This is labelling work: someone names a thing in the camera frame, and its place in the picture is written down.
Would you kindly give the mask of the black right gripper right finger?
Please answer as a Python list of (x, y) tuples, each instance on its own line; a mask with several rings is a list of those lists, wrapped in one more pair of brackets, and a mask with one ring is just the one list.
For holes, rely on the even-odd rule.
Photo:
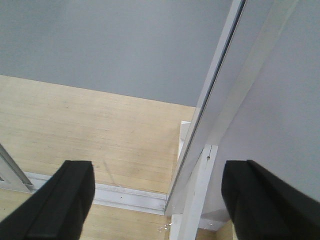
[(253, 160), (228, 160), (221, 194), (239, 240), (318, 240), (320, 203)]

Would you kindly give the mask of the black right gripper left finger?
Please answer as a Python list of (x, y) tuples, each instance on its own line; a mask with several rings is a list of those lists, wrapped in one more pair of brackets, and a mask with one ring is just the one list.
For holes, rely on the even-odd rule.
[(2, 240), (78, 240), (95, 196), (91, 161), (66, 160), (0, 223)]

